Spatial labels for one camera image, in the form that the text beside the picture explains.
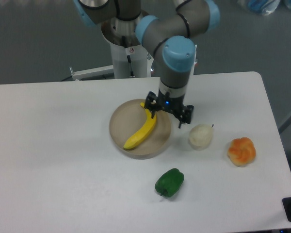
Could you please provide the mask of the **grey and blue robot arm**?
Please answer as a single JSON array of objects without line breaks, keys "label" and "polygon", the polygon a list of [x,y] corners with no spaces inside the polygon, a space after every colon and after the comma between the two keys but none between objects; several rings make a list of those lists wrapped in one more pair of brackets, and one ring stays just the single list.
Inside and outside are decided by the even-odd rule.
[{"label": "grey and blue robot arm", "polygon": [[150,92],[145,107],[152,115],[171,113],[180,124],[189,124],[194,107],[184,105],[187,83],[194,69],[193,36],[206,33],[220,22],[220,11],[211,0],[176,0],[175,15],[160,20],[141,9],[139,0],[77,0],[83,22],[101,25],[112,51],[116,78],[147,74],[151,56],[160,71],[158,93]]}]

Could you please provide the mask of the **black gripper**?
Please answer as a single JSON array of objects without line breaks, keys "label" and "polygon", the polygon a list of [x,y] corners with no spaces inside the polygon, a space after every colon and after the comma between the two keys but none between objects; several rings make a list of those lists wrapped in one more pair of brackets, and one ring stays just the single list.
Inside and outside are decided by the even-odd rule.
[{"label": "black gripper", "polygon": [[163,93],[159,93],[157,97],[154,92],[150,91],[145,99],[144,108],[150,112],[151,118],[154,118],[158,104],[158,110],[173,114],[179,120],[178,128],[181,128],[182,124],[191,123],[194,112],[194,106],[183,105],[183,100],[184,95],[172,98],[167,97]]}]

